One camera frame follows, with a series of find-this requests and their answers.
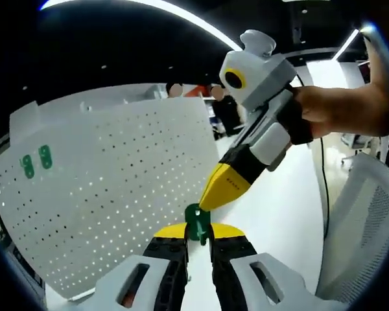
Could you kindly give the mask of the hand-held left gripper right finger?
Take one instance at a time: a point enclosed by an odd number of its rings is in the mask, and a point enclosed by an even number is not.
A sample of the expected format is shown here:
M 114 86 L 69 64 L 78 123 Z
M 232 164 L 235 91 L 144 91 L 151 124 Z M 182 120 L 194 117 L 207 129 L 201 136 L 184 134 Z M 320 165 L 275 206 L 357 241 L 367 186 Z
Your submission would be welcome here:
M 212 278 L 223 310 L 306 310 L 303 277 L 268 253 L 257 253 L 238 228 L 212 223 Z

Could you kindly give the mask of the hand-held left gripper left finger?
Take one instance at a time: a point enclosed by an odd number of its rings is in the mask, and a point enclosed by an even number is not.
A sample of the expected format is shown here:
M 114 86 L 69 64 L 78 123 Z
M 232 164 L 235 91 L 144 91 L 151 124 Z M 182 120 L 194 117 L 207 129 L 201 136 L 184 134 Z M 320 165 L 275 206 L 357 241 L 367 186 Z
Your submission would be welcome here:
M 95 309 L 180 310 L 187 262 L 187 224 L 163 227 L 142 255 L 130 255 L 97 281 Z

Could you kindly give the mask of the person's right hand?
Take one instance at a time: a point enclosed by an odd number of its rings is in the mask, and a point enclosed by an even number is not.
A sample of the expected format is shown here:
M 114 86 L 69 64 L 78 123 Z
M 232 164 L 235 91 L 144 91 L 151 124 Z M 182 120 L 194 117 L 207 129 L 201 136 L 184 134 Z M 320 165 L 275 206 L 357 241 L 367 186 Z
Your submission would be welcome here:
M 317 139 L 333 130 L 334 107 L 339 89 L 303 86 L 294 88 L 294 99 L 301 106 L 302 119 L 309 122 L 312 136 Z

